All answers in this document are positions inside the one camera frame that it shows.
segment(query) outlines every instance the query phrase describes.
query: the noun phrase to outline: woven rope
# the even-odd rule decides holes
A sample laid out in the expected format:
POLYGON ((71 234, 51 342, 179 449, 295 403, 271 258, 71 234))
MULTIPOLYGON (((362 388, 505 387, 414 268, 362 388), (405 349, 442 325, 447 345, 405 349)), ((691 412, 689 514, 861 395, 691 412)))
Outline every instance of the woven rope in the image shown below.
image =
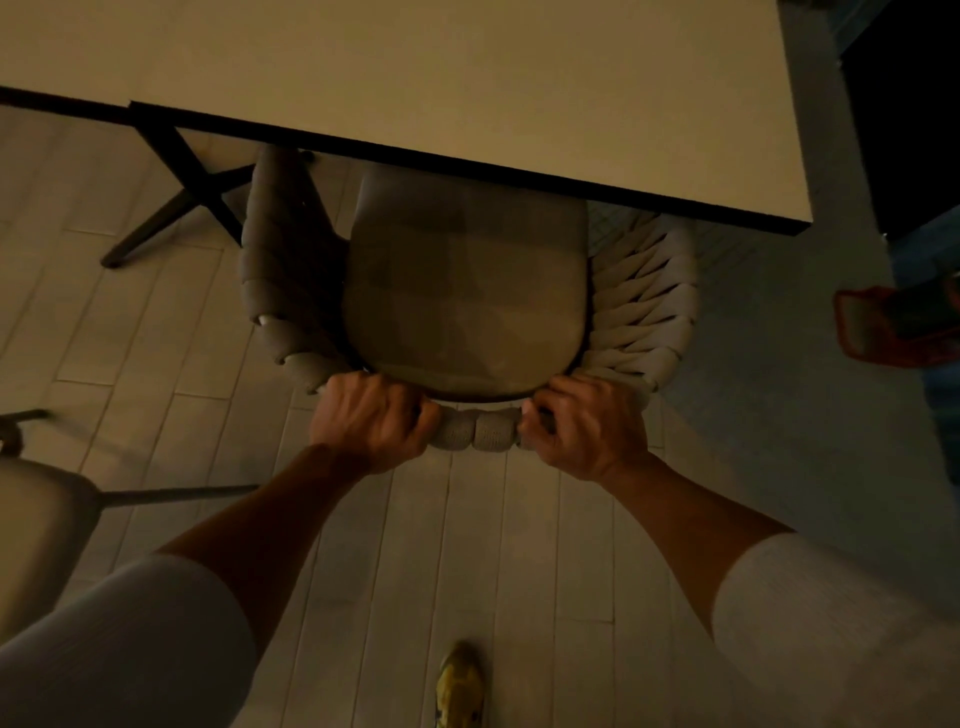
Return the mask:
MULTIPOLYGON (((340 311, 348 242, 330 225, 295 150, 267 146, 253 172, 239 277, 256 337, 307 394, 357 368, 340 311)), ((640 213, 590 262, 588 350, 577 371, 630 386, 643 405, 673 376, 697 317, 696 260, 683 221, 640 213)), ((432 445, 522 447, 517 407, 443 408, 432 445)))

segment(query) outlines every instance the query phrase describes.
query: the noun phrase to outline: foot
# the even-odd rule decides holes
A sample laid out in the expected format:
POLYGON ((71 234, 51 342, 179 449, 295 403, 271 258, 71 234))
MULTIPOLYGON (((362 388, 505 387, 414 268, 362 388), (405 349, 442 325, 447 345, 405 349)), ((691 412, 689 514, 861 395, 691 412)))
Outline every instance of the foot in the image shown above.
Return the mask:
POLYGON ((467 643, 457 643, 437 679, 437 728, 479 728, 484 692, 479 653, 467 643))

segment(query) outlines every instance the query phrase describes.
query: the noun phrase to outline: white sleeve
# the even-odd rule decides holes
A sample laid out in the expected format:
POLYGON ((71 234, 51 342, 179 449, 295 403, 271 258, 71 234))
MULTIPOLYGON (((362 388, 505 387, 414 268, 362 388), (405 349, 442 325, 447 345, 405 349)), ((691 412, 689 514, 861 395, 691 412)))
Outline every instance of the white sleeve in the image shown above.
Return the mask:
POLYGON ((797 534, 733 565, 712 626, 720 651, 802 725, 960 721, 960 622, 797 534))
POLYGON ((226 727, 255 668, 228 587, 193 561, 151 556, 0 648, 0 725, 226 727))

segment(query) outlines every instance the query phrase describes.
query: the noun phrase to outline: red object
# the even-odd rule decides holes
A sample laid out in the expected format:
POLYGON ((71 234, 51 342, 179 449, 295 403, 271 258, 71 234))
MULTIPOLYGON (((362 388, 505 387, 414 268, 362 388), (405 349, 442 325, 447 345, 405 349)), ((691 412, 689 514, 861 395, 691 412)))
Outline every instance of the red object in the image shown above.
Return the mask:
POLYGON ((899 339, 880 309, 880 304, 896 289, 874 286, 862 291, 837 291, 833 294, 837 340, 852 359, 914 369, 946 364, 960 359, 960 327, 918 339, 899 339))

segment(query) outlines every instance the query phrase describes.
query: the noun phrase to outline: seat cushion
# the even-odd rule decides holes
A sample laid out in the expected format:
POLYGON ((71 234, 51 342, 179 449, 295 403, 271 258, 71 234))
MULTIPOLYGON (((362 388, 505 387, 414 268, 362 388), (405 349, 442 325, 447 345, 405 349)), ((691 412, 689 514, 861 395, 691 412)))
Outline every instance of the seat cushion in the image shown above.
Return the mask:
POLYGON ((584 201, 375 165, 344 323, 377 371, 445 399, 514 399, 576 357, 587 277, 584 201))
POLYGON ((99 518, 86 478, 0 457, 0 644, 54 608, 99 518))

